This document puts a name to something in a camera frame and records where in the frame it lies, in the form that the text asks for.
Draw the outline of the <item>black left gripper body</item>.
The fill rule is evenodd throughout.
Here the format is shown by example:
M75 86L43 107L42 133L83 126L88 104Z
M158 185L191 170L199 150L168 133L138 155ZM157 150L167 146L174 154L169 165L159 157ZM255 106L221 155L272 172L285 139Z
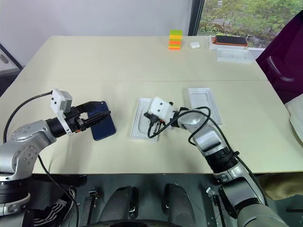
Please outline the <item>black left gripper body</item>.
M71 135L73 132L78 133L84 131L92 126L89 119L83 119L81 114L87 113L88 108L86 106L72 106L69 112L64 112L64 120L68 126L66 133Z

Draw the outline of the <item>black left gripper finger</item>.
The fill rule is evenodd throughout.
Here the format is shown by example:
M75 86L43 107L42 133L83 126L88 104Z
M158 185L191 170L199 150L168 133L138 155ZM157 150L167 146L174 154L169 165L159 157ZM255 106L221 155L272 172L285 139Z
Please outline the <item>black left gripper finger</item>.
M98 114L105 111L106 110L103 108L101 102L98 101L89 101L77 106L77 112L80 114L82 113Z
M101 112L95 116L92 116L86 120L84 120L84 126L86 128L90 128L93 125L98 124L99 122L103 121L104 119L106 119L108 116L110 116L111 112L110 111L105 111L105 112Z

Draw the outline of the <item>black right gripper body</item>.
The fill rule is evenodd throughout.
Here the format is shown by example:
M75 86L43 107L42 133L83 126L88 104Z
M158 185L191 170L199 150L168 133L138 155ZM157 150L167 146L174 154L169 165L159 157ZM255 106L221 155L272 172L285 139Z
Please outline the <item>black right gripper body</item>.
M153 126L155 123L159 122L160 124L163 124L165 126L165 122L161 120L159 117L153 114L149 114L148 112L143 114L144 117L148 118L150 120L150 126Z

